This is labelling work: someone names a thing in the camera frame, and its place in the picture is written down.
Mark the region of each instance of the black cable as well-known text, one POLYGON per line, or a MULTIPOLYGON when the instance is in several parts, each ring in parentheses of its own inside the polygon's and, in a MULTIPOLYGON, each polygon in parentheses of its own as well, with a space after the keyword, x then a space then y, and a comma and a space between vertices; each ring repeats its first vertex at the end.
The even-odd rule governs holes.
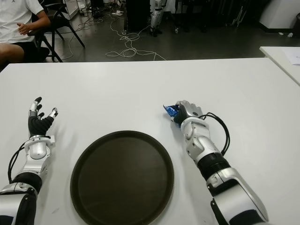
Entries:
POLYGON ((224 148, 223 150, 221 151, 221 154, 222 155, 225 155, 225 153, 227 152, 228 148, 229 148, 229 145, 230 145, 230 135, 229 135, 229 131, 228 131, 228 128, 226 126, 226 124, 218 117, 216 116, 215 114, 211 113, 211 112, 208 112, 207 114, 205 115, 202 115, 202 116, 199 116, 198 118, 203 118, 203 120, 206 119, 206 117, 211 117, 211 118, 214 118, 216 121, 219 122, 219 124, 223 127, 224 131, 225 131, 225 135, 226 135, 226 141, 225 141, 225 145, 224 145, 224 148))
POLYGON ((20 151, 24 149, 24 145, 25 145, 25 143, 23 143, 23 144, 19 147, 18 151, 16 151, 16 152, 14 153, 14 155, 11 157, 10 162, 9 162, 9 164, 8 164, 8 172, 7 172, 7 175, 8 175, 8 180, 9 180, 9 183, 10 183, 10 184, 11 184, 11 182, 12 182, 12 180, 11 180, 11 171, 12 171, 14 165, 15 165, 15 162, 16 162, 18 156, 19 156, 20 151))

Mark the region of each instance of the blue object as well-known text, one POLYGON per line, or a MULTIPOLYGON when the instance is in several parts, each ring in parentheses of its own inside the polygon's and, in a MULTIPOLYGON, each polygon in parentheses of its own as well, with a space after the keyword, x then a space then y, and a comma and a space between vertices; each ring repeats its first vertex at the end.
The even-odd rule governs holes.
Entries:
POLYGON ((171 117, 176 116, 179 111, 178 105, 164 106, 164 108, 171 117))

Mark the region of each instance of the paper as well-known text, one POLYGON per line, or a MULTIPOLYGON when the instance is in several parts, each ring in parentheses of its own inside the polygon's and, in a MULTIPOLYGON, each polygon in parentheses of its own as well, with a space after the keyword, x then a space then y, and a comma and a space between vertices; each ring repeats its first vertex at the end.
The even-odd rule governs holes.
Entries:
POLYGON ((293 65, 300 66, 300 47, 282 47, 282 51, 293 65))

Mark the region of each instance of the human arm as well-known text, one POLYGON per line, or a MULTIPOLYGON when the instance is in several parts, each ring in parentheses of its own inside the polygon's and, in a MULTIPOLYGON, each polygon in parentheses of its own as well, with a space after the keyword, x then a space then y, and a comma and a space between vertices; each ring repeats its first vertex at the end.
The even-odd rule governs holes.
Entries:
POLYGON ((17 25, 19 26, 18 30, 19 33, 22 35, 26 35, 28 34, 31 30, 37 30, 40 28, 45 28, 50 26, 50 20, 47 17, 45 11, 41 11, 37 14, 38 20, 35 22, 31 22, 28 24, 24 24, 24 23, 17 23, 17 25))

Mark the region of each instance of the black shorts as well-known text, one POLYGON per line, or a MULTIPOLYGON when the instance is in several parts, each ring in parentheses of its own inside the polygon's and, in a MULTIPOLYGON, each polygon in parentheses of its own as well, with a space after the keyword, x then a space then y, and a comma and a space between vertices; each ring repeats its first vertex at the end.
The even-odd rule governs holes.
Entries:
POLYGON ((24 51, 24 62, 38 62, 38 48, 34 42, 16 42, 13 45, 20 46, 24 51))

